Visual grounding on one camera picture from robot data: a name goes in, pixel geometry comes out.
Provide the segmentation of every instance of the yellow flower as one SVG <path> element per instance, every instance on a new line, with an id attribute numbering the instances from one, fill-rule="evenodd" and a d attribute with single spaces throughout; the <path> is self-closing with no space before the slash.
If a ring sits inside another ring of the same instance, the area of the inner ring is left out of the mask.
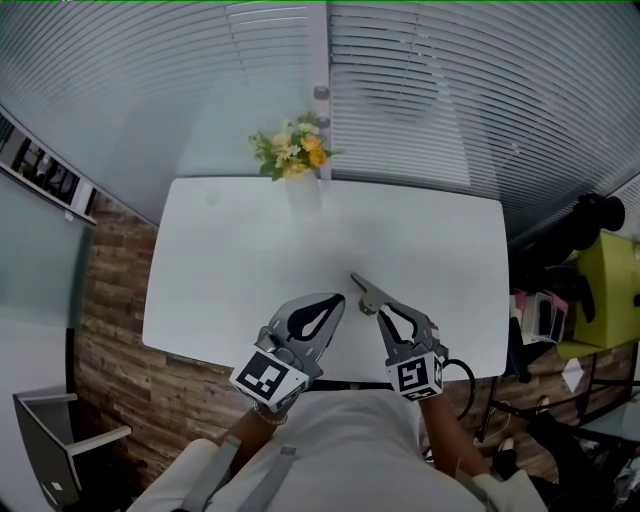
<path id="1" fill-rule="evenodd" d="M 309 151 L 309 163 L 313 167 L 320 167 L 327 161 L 327 155 L 321 149 L 312 149 Z"/>
<path id="2" fill-rule="evenodd" d="M 288 165 L 282 171 L 283 178 L 294 178 L 307 172 L 309 168 L 298 158 L 291 158 Z"/>
<path id="3" fill-rule="evenodd" d="M 313 135 L 307 135 L 304 139 L 302 139 L 302 147 L 305 149 L 305 151 L 318 149 L 320 146 L 322 146 L 322 139 L 314 137 Z"/>

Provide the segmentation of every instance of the wire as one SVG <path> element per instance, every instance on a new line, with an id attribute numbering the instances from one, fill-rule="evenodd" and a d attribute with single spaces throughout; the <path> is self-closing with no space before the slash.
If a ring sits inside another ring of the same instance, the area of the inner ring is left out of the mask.
<path id="1" fill-rule="evenodd" d="M 473 402 L 476 399 L 476 378 L 473 375 L 471 368 L 469 368 L 469 365 L 464 361 L 460 361 L 460 359 L 447 359 L 442 365 L 442 368 L 444 369 L 450 365 L 459 366 L 460 368 L 462 368 L 467 374 L 467 377 L 469 378 L 469 398 L 467 399 L 467 406 L 458 416 L 458 420 L 461 420 L 467 415 L 467 413 L 473 406 Z"/>
<path id="2" fill-rule="evenodd" d="M 509 401 L 508 401 L 508 400 L 500 400 L 500 403 L 501 403 L 501 404 L 507 404 L 508 406 L 511 406 L 511 404 L 509 403 Z M 489 416 L 492 416 L 494 412 L 496 412 L 496 408 L 495 408 L 495 407 L 492 407 L 492 408 L 491 408 L 491 412 L 489 413 Z M 494 433 L 493 433 L 493 434 L 491 434 L 489 437 L 485 437 L 485 438 L 484 438 L 484 441 L 482 441 L 483 443 L 486 443 L 489 439 L 492 439 L 492 438 L 496 437 L 498 434 L 501 434 L 502 432 L 504 432 L 504 431 L 507 429 L 507 427 L 509 426 L 509 422 L 511 421 L 511 413 L 507 413 L 507 414 L 508 414 L 508 416 L 507 416 L 507 422 L 504 424 L 504 427 L 502 427 L 502 428 L 501 428 L 500 430 L 498 430 L 497 432 L 494 432 Z M 478 444 L 478 438 L 477 438 L 477 437 L 474 437 L 474 438 L 473 438 L 473 444 L 474 444 L 474 445 L 477 445 L 477 444 Z"/>

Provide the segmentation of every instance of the floor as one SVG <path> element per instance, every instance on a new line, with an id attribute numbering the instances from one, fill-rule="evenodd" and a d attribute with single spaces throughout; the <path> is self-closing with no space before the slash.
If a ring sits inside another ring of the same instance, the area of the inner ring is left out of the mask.
<path id="1" fill-rule="evenodd" d="M 84 293 L 82 326 L 76 333 L 74 374 L 76 391 L 101 428 L 122 423 L 132 434 L 112 446 L 124 462 L 145 461 L 132 473 L 137 490 L 146 488 L 192 440 L 215 438 L 247 409 L 248 401 L 229 385 L 229 369 L 160 352 L 142 344 L 147 283 L 156 231 L 98 196 L 93 217 L 98 226 L 91 250 Z M 630 371 L 632 347 L 604 353 L 598 361 L 599 378 L 622 378 Z M 580 361 L 585 377 L 574 394 L 585 390 L 590 359 Z M 530 366 L 533 379 L 520 384 L 501 379 L 497 400 L 513 406 L 534 407 L 538 397 L 552 401 L 572 396 L 561 376 L 565 363 L 555 351 Z M 474 407 L 462 421 L 473 434 L 481 425 L 490 379 L 478 382 Z M 589 410 L 614 400 L 612 388 L 594 396 Z M 454 407 L 464 406 L 465 382 L 446 385 Z M 557 419 L 576 422 L 573 404 L 554 409 Z M 530 474 L 556 478 L 553 459 L 525 432 L 526 425 L 502 412 L 491 417 L 488 438 L 480 445 L 490 458 L 501 439 L 513 434 L 518 462 Z"/>

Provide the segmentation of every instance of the flower vase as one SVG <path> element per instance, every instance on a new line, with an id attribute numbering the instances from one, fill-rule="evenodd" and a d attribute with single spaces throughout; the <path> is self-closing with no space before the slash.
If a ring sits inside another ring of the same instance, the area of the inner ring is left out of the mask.
<path id="1" fill-rule="evenodd" d="M 285 178 L 289 206 L 294 215 L 310 214 L 320 210 L 320 183 L 312 170 Z"/>

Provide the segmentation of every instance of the window blinds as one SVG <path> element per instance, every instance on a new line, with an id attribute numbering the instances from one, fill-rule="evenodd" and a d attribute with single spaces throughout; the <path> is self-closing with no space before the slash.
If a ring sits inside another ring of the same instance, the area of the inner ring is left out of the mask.
<path id="1" fill-rule="evenodd" d="M 640 172 L 632 4 L 333 3 L 334 176 L 498 199 L 522 234 Z"/>
<path id="2" fill-rule="evenodd" d="M 179 175 L 256 172 L 247 136 L 310 109 L 294 2 L 0 5 L 0 105 L 158 223 Z"/>

